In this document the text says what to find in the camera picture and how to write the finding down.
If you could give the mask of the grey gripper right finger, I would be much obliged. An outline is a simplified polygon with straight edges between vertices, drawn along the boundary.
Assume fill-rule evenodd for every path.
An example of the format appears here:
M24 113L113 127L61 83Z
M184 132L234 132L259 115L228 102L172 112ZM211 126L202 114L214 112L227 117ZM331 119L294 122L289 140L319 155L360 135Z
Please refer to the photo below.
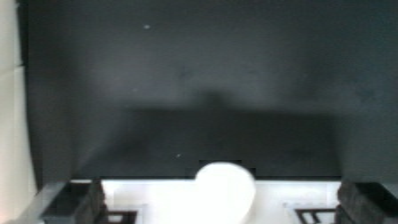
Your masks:
M398 198L379 183L342 182L335 224L398 224Z

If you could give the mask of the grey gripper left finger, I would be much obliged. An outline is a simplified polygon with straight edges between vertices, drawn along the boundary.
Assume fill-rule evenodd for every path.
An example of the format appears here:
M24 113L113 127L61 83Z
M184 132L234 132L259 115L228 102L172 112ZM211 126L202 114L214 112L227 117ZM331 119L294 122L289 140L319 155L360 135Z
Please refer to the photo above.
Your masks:
M104 191L99 180L47 183L13 224L102 224Z

